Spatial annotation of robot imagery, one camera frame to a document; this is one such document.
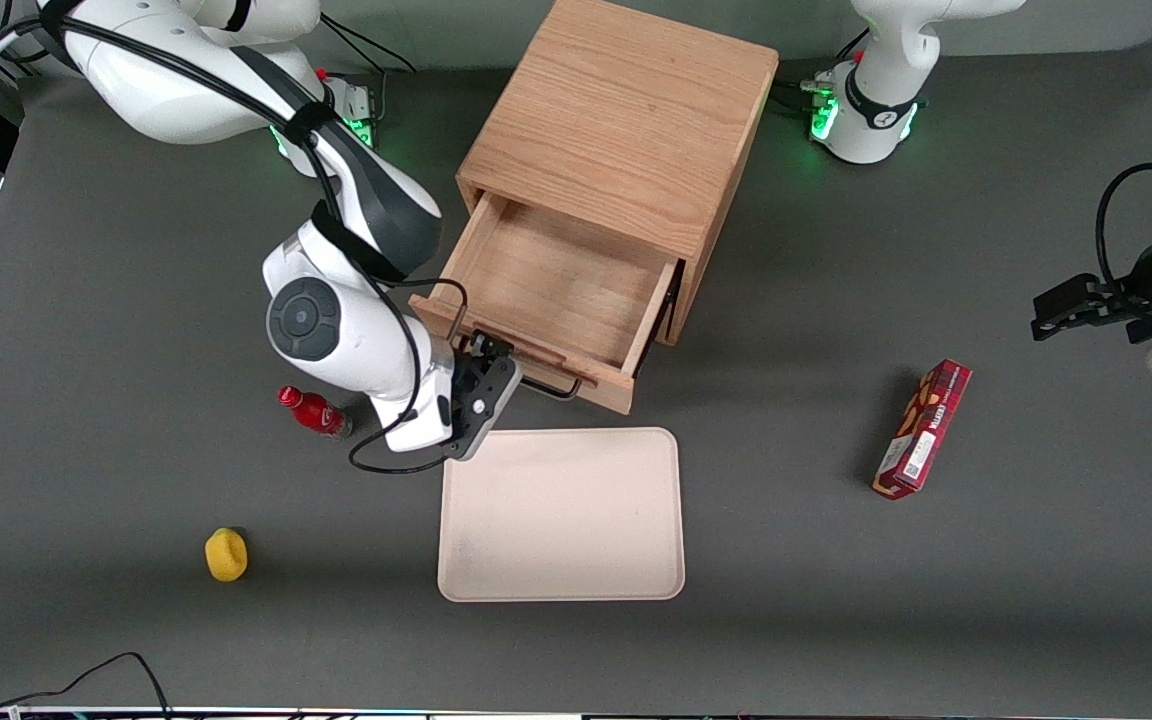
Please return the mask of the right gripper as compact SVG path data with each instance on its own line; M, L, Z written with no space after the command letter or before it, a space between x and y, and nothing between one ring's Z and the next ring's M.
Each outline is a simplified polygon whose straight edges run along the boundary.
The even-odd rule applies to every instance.
M511 342L482 329L468 334L465 348L431 346L414 404L408 397L372 400L389 450L435 448L445 458L472 457L524 377L513 353Z

